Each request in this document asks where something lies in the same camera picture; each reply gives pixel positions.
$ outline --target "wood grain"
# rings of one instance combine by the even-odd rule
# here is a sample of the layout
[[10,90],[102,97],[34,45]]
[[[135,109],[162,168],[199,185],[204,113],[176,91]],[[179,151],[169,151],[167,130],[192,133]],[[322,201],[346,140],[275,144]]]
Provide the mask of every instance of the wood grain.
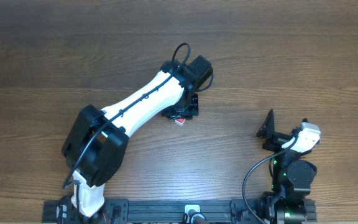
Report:
[[[319,221],[358,221],[358,1],[0,0],[0,222],[39,222],[69,194],[60,148],[80,109],[129,96],[184,41],[215,71],[200,116],[141,127],[105,195],[240,198],[274,108],[280,132],[322,130],[307,155]],[[264,165],[247,193],[270,181]]]

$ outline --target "small pink object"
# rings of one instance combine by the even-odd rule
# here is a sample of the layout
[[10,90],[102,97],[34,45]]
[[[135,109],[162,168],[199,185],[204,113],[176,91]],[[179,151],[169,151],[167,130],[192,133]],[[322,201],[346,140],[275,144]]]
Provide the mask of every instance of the small pink object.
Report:
[[175,119],[175,123],[179,124],[180,126],[183,126],[183,123],[186,121],[185,118],[177,118]]

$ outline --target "wooden table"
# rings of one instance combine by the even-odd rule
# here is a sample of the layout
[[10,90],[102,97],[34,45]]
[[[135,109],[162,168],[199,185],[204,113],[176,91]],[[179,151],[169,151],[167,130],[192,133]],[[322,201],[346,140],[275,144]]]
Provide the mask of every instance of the wooden table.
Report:
[[[105,196],[240,198],[274,108],[277,131],[322,131],[306,157],[319,220],[358,220],[358,1],[0,0],[0,222],[39,222],[70,194],[60,149],[80,109],[129,96],[184,41],[215,71],[200,115],[143,125]],[[264,164],[247,193],[270,184]]]

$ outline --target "robotic arm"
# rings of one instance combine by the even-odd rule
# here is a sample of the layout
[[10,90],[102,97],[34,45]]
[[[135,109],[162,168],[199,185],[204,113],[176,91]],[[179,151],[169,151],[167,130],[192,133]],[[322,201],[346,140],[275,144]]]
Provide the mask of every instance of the robotic arm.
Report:
[[[175,55],[184,45],[188,53],[180,63]],[[138,128],[160,111],[168,119],[198,116],[196,92],[210,76],[212,81],[213,69],[201,55],[186,65],[189,55],[190,46],[179,45],[149,84],[119,103],[102,110],[88,105],[79,113],[62,147],[71,169],[63,188],[75,185],[71,202],[86,222],[100,221],[104,184],[121,166],[129,138]]]

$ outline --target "wooden surface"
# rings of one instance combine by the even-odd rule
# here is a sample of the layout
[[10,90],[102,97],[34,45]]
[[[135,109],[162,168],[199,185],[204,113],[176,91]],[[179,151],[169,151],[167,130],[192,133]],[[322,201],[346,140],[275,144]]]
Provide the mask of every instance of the wooden surface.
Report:
[[[0,221],[39,222],[71,193],[60,149],[80,109],[129,96],[184,41],[215,71],[200,116],[143,125],[105,196],[240,198],[274,108],[277,131],[322,131],[319,220],[358,220],[358,1],[0,0]],[[264,164],[247,193],[270,185]]]

